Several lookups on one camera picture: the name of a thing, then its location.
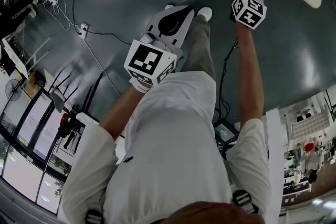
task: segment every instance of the red object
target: red object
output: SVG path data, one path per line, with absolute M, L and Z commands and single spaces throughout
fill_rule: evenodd
M 62 126 L 64 123 L 68 122 L 68 119 L 69 119 L 68 113 L 64 113 L 63 116 L 62 116 L 62 119 L 61 119 L 60 126 Z
M 314 149 L 314 143 L 308 143 L 307 145 L 305 145 L 304 152 L 310 152 L 313 149 Z

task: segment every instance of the black cable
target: black cable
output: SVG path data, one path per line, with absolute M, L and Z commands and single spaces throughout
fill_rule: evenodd
M 77 30 L 76 30 L 76 21 L 75 21 L 75 12 L 74 12 L 74 8 L 75 8 L 75 0 L 73 0 L 73 3 L 72 3 L 72 19 L 74 20 L 74 21 L 73 21 L 73 24 L 74 24 L 74 28 L 75 28 L 76 33 L 77 33 L 78 35 L 81 35 L 82 33 L 79 33 L 79 32 L 77 32 Z M 132 43 L 128 43 L 128 42 L 122 40 L 120 37 L 118 37 L 118 36 L 117 36 L 116 34 L 114 34 L 114 33 L 91 32 L 91 31 L 89 31 L 89 30 L 86 30 L 85 28 L 84 28 L 83 30 L 86 31 L 86 32 L 88 32 L 88 33 L 96 34 L 96 35 L 111 35 L 111 36 L 113 36 L 113 37 L 119 39 L 121 42 L 123 42 L 123 43 L 125 43 L 125 44 L 127 44 L 127 45 L 131 45 L 131 44 L 132 44 Z
M 235 40 L 234 45 L 232 46 L 231 50 L 229 51 L 229 53 L 227 54 L 226 58 L 224 59 L 224 63 L 223 63 L 223 71 L 222 71 L 222 76 L 221 76 L 221 83 L 219 86 L 219 101 L 218 101 L 218 105 L 219 105 L 219 109 L 216 109 L 219 112 L 219 116 L 218 116 L 218 120 L 222 119 L 222 106 L 225 108 L 226 110 L 226 114 L 225 114 L 225 119 L 227 118 L 227 116 L 229 115 L 231 108 L 230 105 L 227 101 L 224 100 L 224 98 L 222 97 L 222 88 L 223 88 L 223 80 L 226 74 L 226 65 L 227 65 L 227 61 L 230 58 L 230 55 L 232 54 L 233 50 L 235 48 L 237 48 L 238 45 L 238 37 Z

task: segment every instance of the gray floor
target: gray floor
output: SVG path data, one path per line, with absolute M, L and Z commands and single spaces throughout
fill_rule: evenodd
M 66 1 L 72 18 L 72 0 Z M 213 9 L 211 46 L 219 81 L 223 58 L 236 37 L 235 25 L 228 19 L 230 0 L 76 0 L 76 22 L 86 22 L 89 30 L 112 31 L 131 41 L 139 37 L 150 18 L 167 3 L 190 4 L 196 10 L 202 6 Z M 254 31 L 254 38 L 265 87 L 265 110 L 269 110 L 298 102 L 336 83 L 336 10 L 332 0 L 323 0 L 319 9 L 302 0 L 266 0 L 266 5 L 266 20 Z M 73 70 L 77 80 L 71 87 L 80 83 L 73 101 L 82 104 L 86 91 L 101 72 L 82 39 L 73 28 L 63 30 L 41 6 L 37 17 L 28 18 L 26 24 L 25 46 L 30 52 L 52 36 L 44 48 L 50 53 L 38 69 L 44 68 L 54 75 L 64 67 L 68 72 Z M 123 69 L 129 46 L 112 36 L 88 34 L 86 41 L 118 91 L 123 92 L 129 80 Z M 237 53 L 233 53 L 223 86 L 223 97 L 231 106 L 231 121 L 239 119 L 237 61 Z M 91 114 L 100 119 L 116 97 L 109 81 L 102 79 Z

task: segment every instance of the ceiling light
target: ceiling light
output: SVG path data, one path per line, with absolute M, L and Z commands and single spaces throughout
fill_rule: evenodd
M 336 209 L 336 202 L 335 201 L 328 201 L 326 202 L 323 207 L 327 207 L 330 209 Z
M 50 200 L 47 197 L 41 196 L 41 199 L 45 202 L 50 202 Z
M 315 199 L 312 203 L 313 203 L 313 205 L 319 205 L 319 204 L 323 203 L 323 200 Z

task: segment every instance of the screen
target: screen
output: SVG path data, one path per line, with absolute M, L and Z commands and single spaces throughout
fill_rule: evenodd
M 235 135 L 223 124 L 220 124 L 215 128 L 215 134 L 219 136 L 224 142 L 227 142 L 235 137 Z

